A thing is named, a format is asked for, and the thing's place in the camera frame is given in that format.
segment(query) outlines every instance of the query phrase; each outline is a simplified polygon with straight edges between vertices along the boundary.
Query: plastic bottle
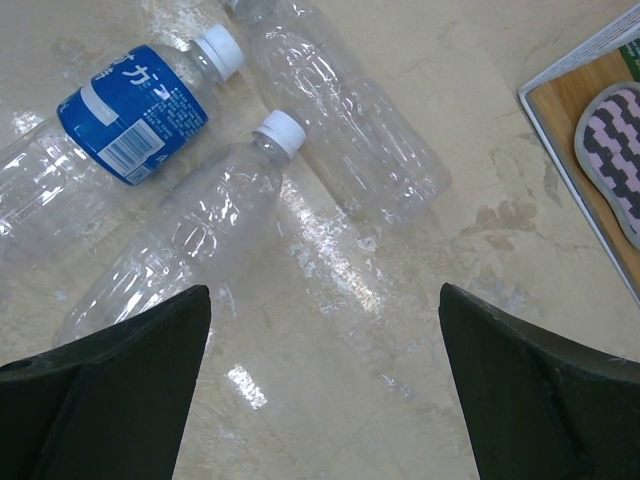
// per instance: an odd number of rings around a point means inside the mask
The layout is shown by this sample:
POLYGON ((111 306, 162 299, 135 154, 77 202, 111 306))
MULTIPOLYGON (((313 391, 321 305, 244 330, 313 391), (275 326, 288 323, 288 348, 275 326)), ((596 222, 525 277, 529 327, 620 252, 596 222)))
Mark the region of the plastic bottle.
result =
POLYGON ((125 183, 143 181, 215 119, 214 87, 243 64, 220 25, 186 51, 140 46, 0 152, 5 273, 46 259, 117 209, 128 194, 125 183))
POLYGON ((316 7, 220 1, 244 27, 263 99, 309 123, 305 159, 354 219, 406 221, 449 187, 447 168, 316 7))
POLYGON ((183 180, 63 324, 66 343, 143 312, 198 282, 236 274, 259 243, 282 187, 281 169, 305 140, 274 111, 251 144, 232 144, 183 180))

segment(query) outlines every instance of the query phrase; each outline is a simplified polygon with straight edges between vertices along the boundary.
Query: stained surface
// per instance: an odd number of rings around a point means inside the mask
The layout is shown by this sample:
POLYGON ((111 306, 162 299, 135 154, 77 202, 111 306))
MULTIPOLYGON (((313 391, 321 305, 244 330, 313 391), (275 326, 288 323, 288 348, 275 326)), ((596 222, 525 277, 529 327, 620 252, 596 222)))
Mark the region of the stained surface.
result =
MULTIPOLYGON (((633 4, 322 2, 453 187, 406 229, 362 234, 303 162, 291 166, 265 250, 215 292, 176 478, 477 478, 438 326, 444 282, 640 357, 637 307, 514 94, 633 4)), ((10 0, 0 18, 1 144, 123 50, 149 39, 179 46, 216 21, 229 18, 213 0, 10 0)), ((224 88, 216 141, 209 134, 177 159, 169 183, 215 146, 248 140, 267 113, 251 81, 244 71, 224 88)), ((148 185, 151 205, 167 182, 148 185)), ((143 208, 91 224, 51 262, 0 281, 0 363, 49 348, 145 218, 143 208)))

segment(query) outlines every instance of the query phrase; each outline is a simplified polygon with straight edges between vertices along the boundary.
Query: blue label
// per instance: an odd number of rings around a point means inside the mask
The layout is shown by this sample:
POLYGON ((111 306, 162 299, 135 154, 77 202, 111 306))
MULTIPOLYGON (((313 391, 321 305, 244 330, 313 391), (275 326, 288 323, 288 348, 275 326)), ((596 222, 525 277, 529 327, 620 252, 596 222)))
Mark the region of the blue label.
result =
POLYGON ((131 50, 58 107, 67 134, 96 162, 137 185, 209 118, 148 46, 131 50))

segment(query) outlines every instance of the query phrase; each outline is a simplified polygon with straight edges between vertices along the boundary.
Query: white stripe on label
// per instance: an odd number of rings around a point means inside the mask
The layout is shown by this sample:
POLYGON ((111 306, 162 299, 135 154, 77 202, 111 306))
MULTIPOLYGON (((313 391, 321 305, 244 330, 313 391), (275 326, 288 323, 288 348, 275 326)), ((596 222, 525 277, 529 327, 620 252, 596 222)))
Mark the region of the white stripe on label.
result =
POLYGON ((91 82, 80 89, 80 97, 93 116, 100 120, 105 127, 108 127, 120 118, 109 105, 102 101, 94 90, 93 85, 91 85, 91 82))

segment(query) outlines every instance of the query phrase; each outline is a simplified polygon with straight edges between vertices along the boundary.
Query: purple and black checkered pattern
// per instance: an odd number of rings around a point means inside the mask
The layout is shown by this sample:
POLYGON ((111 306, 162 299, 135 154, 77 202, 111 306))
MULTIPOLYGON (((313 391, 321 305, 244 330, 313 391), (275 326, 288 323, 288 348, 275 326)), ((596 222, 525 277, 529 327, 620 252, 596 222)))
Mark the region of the purple and black checkered pattern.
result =
MULTIPOLYGON (((637 235, 640 232, 640 92, 621 88, 605 98, 587 122, 583 142, 593 169, 592 180, 594 173, 600 177, 637 235)), ((605 196, 611 203, 611 195, 605 196)))

